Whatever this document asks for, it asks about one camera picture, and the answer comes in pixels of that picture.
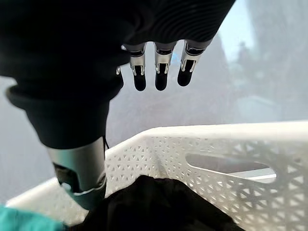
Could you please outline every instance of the green cloth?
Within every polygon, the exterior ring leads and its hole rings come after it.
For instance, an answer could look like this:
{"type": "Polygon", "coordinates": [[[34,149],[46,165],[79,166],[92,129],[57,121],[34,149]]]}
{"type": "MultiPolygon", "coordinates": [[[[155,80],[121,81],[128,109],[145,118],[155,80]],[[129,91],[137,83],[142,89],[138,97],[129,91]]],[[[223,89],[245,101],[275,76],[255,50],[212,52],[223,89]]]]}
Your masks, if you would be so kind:
{"type": "Polygon", "coordinates": [[[0,206],[1,231],[63,231],[65,225],[29,211],[0,206]]]}

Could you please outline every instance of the black fabric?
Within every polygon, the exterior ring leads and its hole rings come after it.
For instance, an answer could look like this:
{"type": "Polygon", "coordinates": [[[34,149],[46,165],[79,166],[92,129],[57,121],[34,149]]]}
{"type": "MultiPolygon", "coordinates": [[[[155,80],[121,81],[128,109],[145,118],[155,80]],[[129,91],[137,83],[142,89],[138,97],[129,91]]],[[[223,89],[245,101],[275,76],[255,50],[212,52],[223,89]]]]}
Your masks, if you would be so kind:
{"type": "Polygon", "coordinates": [[[140,176],[106,198],[72,231],[243,231],[214,205],[171,179],[140,176]]]}

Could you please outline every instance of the perforated plastic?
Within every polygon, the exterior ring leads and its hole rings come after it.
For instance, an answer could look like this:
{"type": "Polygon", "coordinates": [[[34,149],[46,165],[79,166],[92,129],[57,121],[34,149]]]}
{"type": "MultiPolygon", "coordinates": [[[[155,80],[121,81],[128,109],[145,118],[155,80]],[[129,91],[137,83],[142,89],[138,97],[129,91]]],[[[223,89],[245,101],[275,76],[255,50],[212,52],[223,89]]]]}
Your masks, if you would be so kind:
{"type": "MultiPolygon", "coordinates": [[[[307,152],[308,122],[154,128],[106,152],[107,195],[141,174],[168,177],[185,182],[247,231],[307,231],[307,152]],[[186,154],[261,162],[275,171],[276,179],[265,183],[241,173],[236,177],[193,167],[186,154]]],[[[86,215],[56,179],[10,200],[8,206],[68,224],[86,215]]]]}

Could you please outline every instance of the basket handle hole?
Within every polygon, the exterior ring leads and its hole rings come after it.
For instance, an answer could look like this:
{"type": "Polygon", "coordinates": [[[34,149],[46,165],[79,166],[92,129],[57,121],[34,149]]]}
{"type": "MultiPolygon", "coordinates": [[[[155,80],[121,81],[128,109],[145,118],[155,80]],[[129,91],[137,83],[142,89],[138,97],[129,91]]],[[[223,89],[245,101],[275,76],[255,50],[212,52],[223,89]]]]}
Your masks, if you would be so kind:
{"type": "Polygon", "coordinates": [[[260,162],[199,154],[186,154],[185,158],[192,167],[257,182],[272,183],[277,177],[275,171],[270,166],[260,162]]]}

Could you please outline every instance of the robotic hand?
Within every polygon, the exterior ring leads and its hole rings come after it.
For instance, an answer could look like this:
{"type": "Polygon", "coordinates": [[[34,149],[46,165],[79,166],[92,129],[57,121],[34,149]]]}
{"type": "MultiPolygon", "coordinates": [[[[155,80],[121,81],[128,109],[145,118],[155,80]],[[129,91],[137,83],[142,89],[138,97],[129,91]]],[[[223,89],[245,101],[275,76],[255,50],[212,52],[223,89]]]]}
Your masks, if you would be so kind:
{"type": "Polygon", "coordinates": [[[185,39],[186,86],[235,0],[0,0],[0,75],[47,146],[60,185],[85,209],[104,198],[109,101],[130,61],[145,89],[145,46],[155,43],[155,85],[165,89],[173,48],[185,39]]]}

